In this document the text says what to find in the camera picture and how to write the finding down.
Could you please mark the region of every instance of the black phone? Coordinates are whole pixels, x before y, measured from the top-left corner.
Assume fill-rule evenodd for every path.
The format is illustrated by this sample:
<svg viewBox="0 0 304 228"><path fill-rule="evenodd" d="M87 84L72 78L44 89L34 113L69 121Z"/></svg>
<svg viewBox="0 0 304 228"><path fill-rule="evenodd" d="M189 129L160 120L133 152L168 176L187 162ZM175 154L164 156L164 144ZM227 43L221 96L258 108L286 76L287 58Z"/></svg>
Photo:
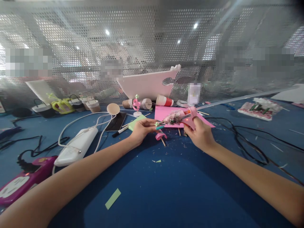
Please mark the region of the black phone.
<svg viewBox="0 0 304 228"><path fill-rule="evenodd" d="M126 118L126 113L118 113L114 119L111 120L105 131L119 131Z"/></svg>

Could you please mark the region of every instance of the green sticky note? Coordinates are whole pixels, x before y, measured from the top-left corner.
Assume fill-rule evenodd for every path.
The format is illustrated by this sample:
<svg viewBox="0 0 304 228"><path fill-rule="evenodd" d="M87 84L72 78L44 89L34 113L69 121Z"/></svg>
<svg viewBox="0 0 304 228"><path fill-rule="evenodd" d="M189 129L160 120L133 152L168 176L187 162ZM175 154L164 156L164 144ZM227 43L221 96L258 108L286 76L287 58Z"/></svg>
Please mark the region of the green sticky note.
<svg viewBox="0 0 304 228"><path fill-rule="evenodd" d="M110 209L110 207L113 205L113 203L117 200L117 198L120 196L121 192L119 189L116 189L116 191L113 193L113 195L109 198L109 200L106 202L105 207L107 209Z"/></svg>
<svg viewBox="0 0 304 228"><path fill-rule="evenodd" d="M137 117L135 120L133 120L131 123L129 123L129 129L131 131L133 131L136 122L141 119L146 119L146 117L144 115L140 115L139 117Z"/></svg>

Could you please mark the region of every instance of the perforated metal panel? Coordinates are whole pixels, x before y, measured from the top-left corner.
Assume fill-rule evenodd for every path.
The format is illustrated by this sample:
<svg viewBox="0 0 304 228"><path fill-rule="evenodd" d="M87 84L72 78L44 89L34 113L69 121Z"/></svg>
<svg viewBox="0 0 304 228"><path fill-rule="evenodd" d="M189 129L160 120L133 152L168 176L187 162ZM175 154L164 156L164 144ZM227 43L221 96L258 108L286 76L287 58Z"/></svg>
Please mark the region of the perforated metal panel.
<svg viewBox="0 0 304 228"><path fill-rule="evenodd" d="M44 79L60 98L89 91L101 104L120 103L127 96L119 84L100 74L106 60L119 60L124 76L181 64L174 100L187 99L189 82L202 83L203 101L303 83L304 23L292 3L0 2L0 89L9 104L31 107L25 81ZM52 48L52 77L5 77L5 49L27 47ZM256 48L284 47L295 49L289 71L255 70Z"/></svg>

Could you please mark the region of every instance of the forearm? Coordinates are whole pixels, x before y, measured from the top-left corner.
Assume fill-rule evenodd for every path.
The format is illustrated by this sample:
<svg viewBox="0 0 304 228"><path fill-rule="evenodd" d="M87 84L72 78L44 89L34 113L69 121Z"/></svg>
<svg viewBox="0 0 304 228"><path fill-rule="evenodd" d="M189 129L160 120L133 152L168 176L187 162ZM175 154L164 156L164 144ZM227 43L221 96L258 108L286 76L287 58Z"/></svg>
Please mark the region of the forearm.
<svg viewBox="0 0 304 228"><path fill-rule="evenodd" d="M304 224L304 188L227 150L205 151L218 160L295 226Z"/></svg>
<svg viewBox="0 0 304 228"><path fill-rule="evenodd" d="M57 172L13 203L0 216L0 227L46 227L62 207L136 146L127 138Z"/></svg>

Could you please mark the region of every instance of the small bucket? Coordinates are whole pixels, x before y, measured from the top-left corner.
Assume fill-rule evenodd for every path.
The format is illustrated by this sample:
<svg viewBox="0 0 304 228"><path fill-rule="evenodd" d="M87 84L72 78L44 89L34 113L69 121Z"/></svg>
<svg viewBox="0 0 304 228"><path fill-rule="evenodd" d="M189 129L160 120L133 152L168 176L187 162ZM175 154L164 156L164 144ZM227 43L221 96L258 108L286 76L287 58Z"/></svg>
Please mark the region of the small bucket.
<svg viewBox="0 0 304 228"><path fill-rule="evenodd" d="M89 96L88 98L92 98L92 100L88 100L86 103L88 108L91 110L92 113L99 112L100 111L100 105L97 100L95 100L92 96Z"/></svg>
<svg viewBox="0 0 304 228"><path fill-rule="evenodd" d="M83 103L85 109L88 110L88 111L90 111L89 107L86 105L86 103L88 102L88 97L84 98L84 97L83 97L83 94L84 94L84 93L88 93L88 92L83 92L83 93L81 93L81 94L80 94L80 99L81 99L81 101L82 101L82 103Z"/></svg>
<svg viewBox="0 0 304 228"><path fill-rule="evenodd" d="M44 118L51 118L56 115L55 110L52 108L51 104L43 104L37 105L36 100L42 101L40 99L34 99L34 103L36 106L32 107L32 110L38 113L40 116Z"/></svg>
<svg viewBox="0 0 304 228"><path fill-rule="evenodd" d="M77 111L77 112L82 112L85 110L85 106L84 104L82 103L82 101L75 95L75 94L72 94L70 96L70 101L69 103L73 106L73 108Z"/></svg>

